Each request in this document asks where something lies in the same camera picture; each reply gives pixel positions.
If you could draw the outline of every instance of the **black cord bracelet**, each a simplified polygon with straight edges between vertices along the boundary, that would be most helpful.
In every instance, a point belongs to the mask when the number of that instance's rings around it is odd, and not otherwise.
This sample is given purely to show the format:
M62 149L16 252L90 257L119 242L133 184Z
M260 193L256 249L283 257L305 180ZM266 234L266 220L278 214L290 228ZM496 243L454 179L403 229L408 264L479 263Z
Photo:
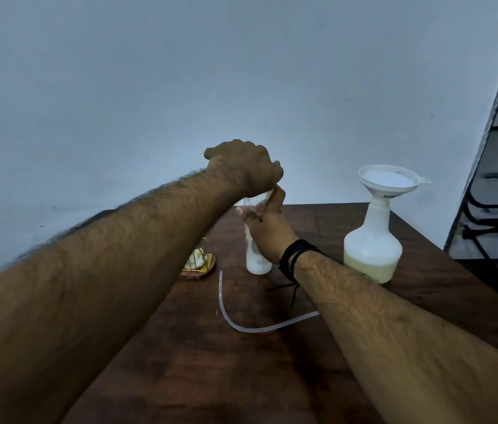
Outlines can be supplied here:
M279 288L291 287L291 286L295 285L294 292L292 294L292 302L290 303L290 306L294 306L294 301L296 300L296 290L298 289L298 287L300 287L300 284L298 283L298 281L296 281L296 278L294 278L294 266L296 264L296 261L298 260L298 257L302 253L305 253L306 251L315 251L316 253L323 254L323 252L320 249L318 249L316 246L310 244L306 240L298 240L298 241L293 242L284 251L284 254L282 255L281 261L280 261L279 266L278 266L278 268L280 269L282 274L284 274L284 276L286 278L288 278L290 281L292 281L292 283L277 285L277 286L274 286L274 287L269 288L267 290L270 292L272 290L276 290ZM288 260L292 256L294 256L292 258L292 262L290 262L290 264L288 264Z

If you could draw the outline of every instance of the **wooden coaster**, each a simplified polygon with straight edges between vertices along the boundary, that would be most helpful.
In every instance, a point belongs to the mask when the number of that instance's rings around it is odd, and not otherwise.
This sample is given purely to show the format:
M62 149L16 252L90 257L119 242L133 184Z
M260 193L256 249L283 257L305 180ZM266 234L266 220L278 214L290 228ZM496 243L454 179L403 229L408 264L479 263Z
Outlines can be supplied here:
M209 254L208 257L211 256L210 263L204 263L201 268L198 268L196 271L182 271L179 275L180 278L186 278L189 280L197 280L199 278L203 278L206 275L209 275L216 268L216 255Z

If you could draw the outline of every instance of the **gold wire basket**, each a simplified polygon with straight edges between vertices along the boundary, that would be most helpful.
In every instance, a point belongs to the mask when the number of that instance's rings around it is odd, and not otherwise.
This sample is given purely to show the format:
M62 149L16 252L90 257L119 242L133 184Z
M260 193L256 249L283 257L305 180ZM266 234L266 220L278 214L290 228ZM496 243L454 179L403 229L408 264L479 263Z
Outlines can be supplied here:
M181 277L201 278L208 275L216 265L216 255L210 241L204 237L184 264Z

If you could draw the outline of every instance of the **yellowish liquid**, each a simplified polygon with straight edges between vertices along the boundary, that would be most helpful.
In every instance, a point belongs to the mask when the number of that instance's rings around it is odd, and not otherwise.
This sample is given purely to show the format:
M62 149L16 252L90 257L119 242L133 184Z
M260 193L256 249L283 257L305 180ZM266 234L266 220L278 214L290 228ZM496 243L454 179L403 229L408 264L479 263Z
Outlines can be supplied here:
M384 284L387 281L390 281L394 275L396 265L398 265L398 263L394 263L387 264L385 266L374 266L362 263L350 257L345 251L343 251L343 263L345 263L346 266L368 275L379 284Z

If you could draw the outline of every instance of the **wooden table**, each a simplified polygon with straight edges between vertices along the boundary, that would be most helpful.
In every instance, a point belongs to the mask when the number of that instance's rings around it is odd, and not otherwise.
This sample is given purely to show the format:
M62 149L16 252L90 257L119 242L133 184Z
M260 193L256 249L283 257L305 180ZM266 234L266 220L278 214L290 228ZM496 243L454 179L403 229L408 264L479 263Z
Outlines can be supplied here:
M365 211L366 204L285 207L297 233L336 259ZM404 254L388 288L498 348L498 295L394 214L391 231ZM243 225L233 212L209 237L218 270L178 281L64 424L382 422L321 317L266 334L225 322L220 270L225 308L242 326L268 326L314 307L301 289L293 309L292 289L266 292L286 282L277 268L264 276L245 270Z

